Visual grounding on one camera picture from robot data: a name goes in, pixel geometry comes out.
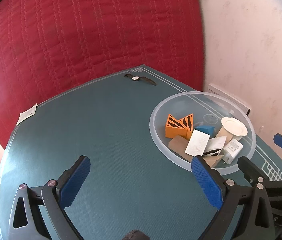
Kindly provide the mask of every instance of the table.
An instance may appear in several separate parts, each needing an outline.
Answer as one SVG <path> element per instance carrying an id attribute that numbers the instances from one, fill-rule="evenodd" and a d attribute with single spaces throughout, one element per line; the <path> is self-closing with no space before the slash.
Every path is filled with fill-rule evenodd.
<path id="1" fill-rule="evenodd" d="M 127 72 L 158 85 L 124 78 Z M 0 239 L 7 239 L 12 202 L 21 183 L 29 187 L 57 179 L 80 155 L 91 172 L 66 212 L 85 239 L 122 239 L 139 229 L 151 239 L 197 239 L 216 208 L 191 172 L 169 161 L 149 132 L 153 109 L 190 87 L 145 65 L 105 76 L 41 103 L 15 127 L 0 167 Z M 252 157 L 273 180 L 282 160 L 259 137 Z M 242 172 L 224 176 L 247 185 Z M 42 215 L 58 239 L 44 208 Z M 229 239 L 241 212 L 225 239 Z"/>

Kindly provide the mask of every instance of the orange block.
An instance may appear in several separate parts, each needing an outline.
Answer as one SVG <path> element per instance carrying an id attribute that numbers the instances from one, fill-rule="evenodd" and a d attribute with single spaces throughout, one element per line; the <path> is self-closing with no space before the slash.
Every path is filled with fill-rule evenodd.
<path id="1" fill-rule="evenodd" d="M 177 135 L 186 138 L 188 129 L 175 119 L 172 115 L 168 115 L 167 122 L 165 124 L 165 137 L 174 138 Z"/>
<path id="2" fill-rule="evenodd" d="M 183 124 L 187 128 L 187 134 L 185 139 L 190 140 L 192 132 L 193 132 L 193 114 L 189 114 L 184 118 L 178 120 L 181 124 Z"/>

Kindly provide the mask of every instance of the bowl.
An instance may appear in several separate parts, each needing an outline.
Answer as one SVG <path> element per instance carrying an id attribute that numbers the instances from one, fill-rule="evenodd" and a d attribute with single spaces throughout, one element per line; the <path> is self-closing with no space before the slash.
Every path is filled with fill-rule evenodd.
<path id="1" fill-rule="evenodd" d="M 176 119 L 181 119 L 193 113 L 193 123 L 195 125 L 214 126 L 214 137 L 221 129 L 221 119 L 223 117 L 234 117 L 240 120 L 247 128 L 248 134 L 243 136 L 240 143 L 243 149 L 231 164 L 221 160 L 215 170 L 221 175 L 230 174 L 239 170 L 238 158 L 246 156 L 251 159 L 256 149 L 256 134 L 253 125 L 247 115 L 230 100 L 221 96 L 198 91 L 183 92 L 170 96 L 160 102 L 153 110 L 150 117 L 150 133 L 155 145 L 173 163 L 187 171 L 191 171 L 191 163 L 180 157 L 168 148 L 170 138 L 165 137 L 165 124 L 168 114 Z"/>

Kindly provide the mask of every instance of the red quilt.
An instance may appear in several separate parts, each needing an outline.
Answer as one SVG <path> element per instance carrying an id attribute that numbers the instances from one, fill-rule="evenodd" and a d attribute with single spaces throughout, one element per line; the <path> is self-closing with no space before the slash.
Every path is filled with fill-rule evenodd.
<path id="1" fill-rule="evenodd" d="M 34 104 L 141 64 L 202 89 L 198 0 L 3 0 L 1 145 Z"/>

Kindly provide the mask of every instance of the white lid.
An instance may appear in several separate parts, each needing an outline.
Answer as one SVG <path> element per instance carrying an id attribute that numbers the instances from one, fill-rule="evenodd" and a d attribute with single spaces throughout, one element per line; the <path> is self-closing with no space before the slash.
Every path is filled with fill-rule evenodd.
<path id="1" fill-rule="evenodd" d="M 221 119 L 221 124 L 228 132 L 235 136 L 246 136 L 248 134 L 245 125 L 233 117 L 223 117 Z"/>

